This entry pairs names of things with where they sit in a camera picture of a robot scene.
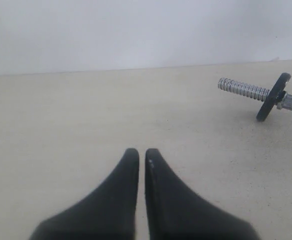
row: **black rubber gripper pad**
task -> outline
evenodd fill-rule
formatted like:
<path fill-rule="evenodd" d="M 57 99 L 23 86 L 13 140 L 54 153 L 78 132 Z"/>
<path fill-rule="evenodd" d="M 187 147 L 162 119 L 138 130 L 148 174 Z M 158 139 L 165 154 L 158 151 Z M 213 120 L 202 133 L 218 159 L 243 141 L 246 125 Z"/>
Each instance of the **black rubber gripper pad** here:
<path fill-rule="evenodd" d="M 259 239 L 249 223 L 188 188 L 157 149 L 146 152 L 145 198 L 151 240 Z"/>
<path fill-rule="evenodd" d="M 30 240 L 133 240 L 139 154 L 129 148 L 91 194 L 42 222 Z"/>

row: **beige table surface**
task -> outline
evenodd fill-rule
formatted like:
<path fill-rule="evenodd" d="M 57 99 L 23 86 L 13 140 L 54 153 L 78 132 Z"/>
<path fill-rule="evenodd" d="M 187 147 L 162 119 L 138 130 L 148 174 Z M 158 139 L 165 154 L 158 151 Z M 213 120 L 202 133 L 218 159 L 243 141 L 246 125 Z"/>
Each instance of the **beige table surface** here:
<path fill-rule="evenodd" d="M 148 239 L 144 154 L 156 147 L 194 191 L 292 240 L 292 112 L 217 89 L 271 88 L 292 61 L 0 77 L 0 240 L 26 240 L 86 196 L 124 150 L 140 153 L 137 239 Z M 286 87 L 292 94 L 292 78 Z"/>

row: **metal bolt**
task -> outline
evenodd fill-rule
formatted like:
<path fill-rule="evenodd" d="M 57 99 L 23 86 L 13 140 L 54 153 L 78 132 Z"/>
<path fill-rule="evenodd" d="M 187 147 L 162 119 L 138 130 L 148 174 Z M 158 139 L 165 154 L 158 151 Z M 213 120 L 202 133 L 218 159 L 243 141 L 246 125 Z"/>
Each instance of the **metal bolt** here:
<path fill-rule="evenodd" d="M 218 82 L 218 88 L 230 93 L 245 96 L 264 102 L 257 115 L 257 120 L 264 121 L 274 105 L 277 109 L 287 109 L 292 111 L 292 95 L 284 91 L 284 88 L 291 76 L 288 73 L 283 73 L 277 80 L 272 90 L 247 84 L 240 81 L 235 81 L 229 78 L 221 78 Z"/>

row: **black rubber washer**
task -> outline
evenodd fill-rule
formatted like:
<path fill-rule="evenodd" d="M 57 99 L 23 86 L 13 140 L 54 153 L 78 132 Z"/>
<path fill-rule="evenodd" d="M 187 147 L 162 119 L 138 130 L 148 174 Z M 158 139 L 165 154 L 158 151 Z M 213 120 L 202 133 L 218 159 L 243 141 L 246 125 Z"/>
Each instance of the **black rubber washer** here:
<path fill-rule="evenodd" d="M 287 72 L 284 72 L 280 75 L 275 85 L 270 90 L 265 102 L 261 106 L 256 118 L 259 122 L 265 121 L 267 116 L 270 114 L 274 105 L 279 103 L 285 96 L 284 88 L 286 87 L 287 82 L 291 79 L 291 75 Z"/>

